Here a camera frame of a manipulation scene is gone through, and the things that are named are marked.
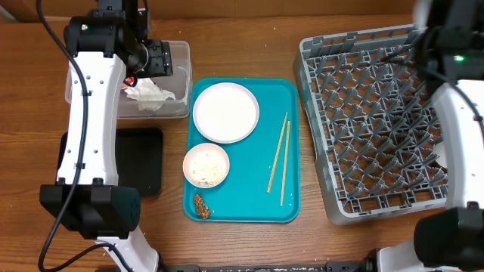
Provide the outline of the white cup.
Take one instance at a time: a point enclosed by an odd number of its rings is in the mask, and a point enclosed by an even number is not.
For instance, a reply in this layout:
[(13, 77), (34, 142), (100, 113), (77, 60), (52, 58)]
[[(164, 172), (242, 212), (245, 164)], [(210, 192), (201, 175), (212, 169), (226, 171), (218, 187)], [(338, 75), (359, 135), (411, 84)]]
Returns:
[(437, 143), (433, 147), (433, 153), (437, 155), (437, 158), (436, 158), (437, 164), (442, 168), (448, 168), (445, 145), (443, 141)]

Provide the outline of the white rice pile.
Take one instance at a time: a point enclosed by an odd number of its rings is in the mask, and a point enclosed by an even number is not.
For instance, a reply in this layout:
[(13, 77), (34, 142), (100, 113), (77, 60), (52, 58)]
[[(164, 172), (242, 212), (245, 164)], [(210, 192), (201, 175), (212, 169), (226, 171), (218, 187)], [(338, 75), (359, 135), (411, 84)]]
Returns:
[(194, 184), (205, 188), (220, 184), (227, 172), (224, 159), (212, 151), (195, 154), (188, 169)]

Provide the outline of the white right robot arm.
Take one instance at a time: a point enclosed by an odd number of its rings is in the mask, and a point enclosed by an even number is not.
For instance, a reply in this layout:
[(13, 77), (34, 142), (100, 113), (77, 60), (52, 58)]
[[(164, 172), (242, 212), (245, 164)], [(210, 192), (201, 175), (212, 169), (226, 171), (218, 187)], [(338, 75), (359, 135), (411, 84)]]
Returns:
[(442, 132), (445, 210), (420, 219), (411, 240), (368, 259), (372, 271), (483, 268), (483, 2), (417, 1), (421, 31), (411, 68), (426, 83)]

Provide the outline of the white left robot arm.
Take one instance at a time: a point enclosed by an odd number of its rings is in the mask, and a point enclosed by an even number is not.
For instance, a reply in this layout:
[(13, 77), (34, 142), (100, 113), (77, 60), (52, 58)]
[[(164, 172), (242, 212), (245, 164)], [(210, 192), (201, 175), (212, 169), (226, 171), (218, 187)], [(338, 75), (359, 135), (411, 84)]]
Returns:
[(54, 216), (52, 230), (65, 227), (92, 240), (121, 271), (166, 268), (139, 226), (140, 193), (119, 184), (116, 168), (125, 80), (172, 75), (169, 43), (149, 39), (148, 25), (147, 2), (100, 1), (54, 37), (69, 61), (70, 117), (56, 180), (41, 186), (39, 200)]

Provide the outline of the red snack wrapper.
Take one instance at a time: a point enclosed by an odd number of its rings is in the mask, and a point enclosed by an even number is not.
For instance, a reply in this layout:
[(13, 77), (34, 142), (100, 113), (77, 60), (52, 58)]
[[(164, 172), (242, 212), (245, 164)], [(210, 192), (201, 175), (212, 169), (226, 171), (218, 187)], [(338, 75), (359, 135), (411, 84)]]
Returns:
[(137, 85), (138, 78), (136, 76), (126, 77), (123, 80), (121, 89), (126, 90), (127, 88), (134, 88)]

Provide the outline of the white napkin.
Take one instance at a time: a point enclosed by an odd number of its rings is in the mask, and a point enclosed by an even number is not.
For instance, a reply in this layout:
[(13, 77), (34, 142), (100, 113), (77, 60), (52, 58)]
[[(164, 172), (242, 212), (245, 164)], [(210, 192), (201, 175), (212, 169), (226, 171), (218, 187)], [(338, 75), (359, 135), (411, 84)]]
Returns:
[(138, 102), (139, 110), (156, 111), (166, 100), (175, 100), (171, 91), (159, 88), (151, 79), (139, 79), (136, 86), (123, 84), (127, 98)]

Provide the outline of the small pink bowl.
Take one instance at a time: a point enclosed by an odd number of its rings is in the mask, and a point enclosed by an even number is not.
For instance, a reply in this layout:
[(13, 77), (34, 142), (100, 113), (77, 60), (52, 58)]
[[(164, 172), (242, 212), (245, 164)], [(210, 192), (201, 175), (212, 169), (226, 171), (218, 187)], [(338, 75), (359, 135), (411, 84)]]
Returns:
[(209, 189), (220, 185), (227, 178), (230, 160), (219, 145), (202, 143), (186, 153), (182, 170), (190, 184)]

